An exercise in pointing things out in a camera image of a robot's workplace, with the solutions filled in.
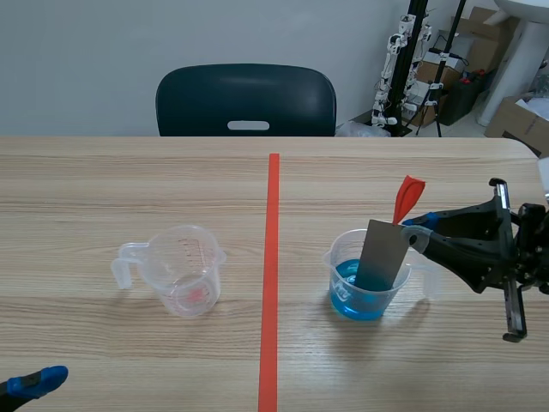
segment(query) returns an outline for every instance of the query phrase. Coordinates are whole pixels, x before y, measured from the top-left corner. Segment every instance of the wood grain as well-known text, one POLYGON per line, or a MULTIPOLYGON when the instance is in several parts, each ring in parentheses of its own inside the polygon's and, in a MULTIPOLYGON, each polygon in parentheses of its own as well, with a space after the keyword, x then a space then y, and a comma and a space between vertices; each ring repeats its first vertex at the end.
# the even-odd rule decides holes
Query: wood grain
POLYGON ((281 153, 279 411, 546 410, 549 302, 526 296, 529 337, 501 340, 501 294, 421 273, 385 316, 355 323, 327 300, 333 239, 389 219, 406 174, 415 215, 490 198, 542 203, 536 159, 498 139, 0 138, 0 379, 69 367, 35 411, 257 408, 268 154, 281 153), (119 291, 119 245, 192 223, 226 251, 222 290, 199 318, 170 316, 135 278, 119 291))

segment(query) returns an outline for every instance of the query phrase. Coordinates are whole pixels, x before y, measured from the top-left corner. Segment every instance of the black chair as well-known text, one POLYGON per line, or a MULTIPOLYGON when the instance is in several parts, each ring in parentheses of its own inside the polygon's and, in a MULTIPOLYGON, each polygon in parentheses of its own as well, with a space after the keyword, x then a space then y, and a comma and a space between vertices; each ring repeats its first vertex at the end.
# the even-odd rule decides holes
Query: black chair
POLYGON ((161 136, 333 136, 335 91, 311 69, 213 64, 168 74, 156 93, 161 136), (232 130, 234 121, 267 130, 232 130))

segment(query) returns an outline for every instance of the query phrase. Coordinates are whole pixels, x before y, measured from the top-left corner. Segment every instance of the white sink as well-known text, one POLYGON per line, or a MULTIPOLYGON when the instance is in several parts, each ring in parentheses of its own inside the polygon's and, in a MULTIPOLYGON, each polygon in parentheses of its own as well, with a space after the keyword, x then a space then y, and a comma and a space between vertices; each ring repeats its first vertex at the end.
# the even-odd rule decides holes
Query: white sink
POLYGON ((529 90, 549 47, 549 0, 495 1, 503 12, 519 17, 521 24, 477 118, 483 126, 490 123, 502 99, 529 90))
POLYGON ((495 0, 508 15, 534 23, 549 24, 549 0, 495 0))

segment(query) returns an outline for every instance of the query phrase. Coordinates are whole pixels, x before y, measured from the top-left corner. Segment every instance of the cardboard box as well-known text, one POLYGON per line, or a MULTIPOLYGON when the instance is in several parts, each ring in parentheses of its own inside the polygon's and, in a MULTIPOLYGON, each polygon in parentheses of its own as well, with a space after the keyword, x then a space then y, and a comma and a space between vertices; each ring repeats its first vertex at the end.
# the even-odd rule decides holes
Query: cardboard box
POLYGON ((507 97, 486 129, 487 137, 506 137, 526 144, 536 156, 549 157, 549 121, 520 107, 528 96, 507 97))
MULTIPOLYGON (((423 61, 424 63, 433 63, 438 66, 440 64, 440 55, 428 51, 423 56, 423 61)), ((446 67, 450 67, 458 73, 463 73, 463 71, 465 70, 465 64, 463 63, 463 60, 460 60, 459 58, 449 58, 446 61, 446 67)))
MULTIPOLYGON (((415 105, 421 106, 421 103, 423 103, 423 99, 425 98, 425 94, 427 93, 427 90, 429 90, 429 84, 424 82, 418 82, 416 86, 412 88, 412 95, 408 99, 410 103, 414 103, 415 105)), ((446 96, 443 96, 443 98, 440 100, 440 109, 442 110, 444 106, 444 102, 446 101, 446 96)), ((423 127, 431 124, 435 121, 435 109, 433 106, 428 106, 425 109, 425 119, 423 120, 423 127)), ((409 120, 413 117, 415 113, 409 112, 408 110, 402 110, 402 117, 404 117, 406 120, 409 120)), ((419 122, 421 121, 421 113, 418 114, 415 119, 412 121, 412 125, 419 126, 419 122)))
MULTIPOLYGON (((438 64, 423 62, 418 69, 417 79, 423 83, 433 83, 437 75, 438 64)), ((455 71, 450 67, 444 68, 443 77, 440 80, 444 83, 444 90, 450 90, 454 83, 460 80, 462 73, 455 71)))
POLYGON ((454 39, 452 52, 466 57, 469 62, 467 71, 496 69, 504 58, 513 39, 519 19, 509 18, 497 26, 488 26, 484 21, 495 11, 473 8, 468 19, 460 19, 457 27, 459 36, 454 39))

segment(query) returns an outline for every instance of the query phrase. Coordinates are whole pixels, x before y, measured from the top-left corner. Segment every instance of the measuring cup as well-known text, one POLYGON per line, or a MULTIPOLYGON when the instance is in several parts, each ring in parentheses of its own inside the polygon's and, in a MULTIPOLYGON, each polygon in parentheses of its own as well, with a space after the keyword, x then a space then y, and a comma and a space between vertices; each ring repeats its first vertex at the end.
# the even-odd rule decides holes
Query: measuring cup
POLYGON ((374 292, 355 287, 353 274, 356 275, 359 266, 366 232, 366 229, 358 229, 342 234, 323 256, 324 264, 330 269, 329 295, 337 312, 355 320, 380 318, 416 268, 423 269, 425 273, 424 295, 428 298, 435 295, 436 274, 428 264, 421 264, 423 258, 411 248, 404 258, 395 282, 392 286, 388 285, 388 290, 374 292))
POLYGON ((226 254, 215 237, 198 226, 178 226, 148 243, 120 246, 111 264, 121 289, 131 288, 130 265, 153 288, 166 309, 179 316, 196 316, 220 297, 219 266, 226 254))

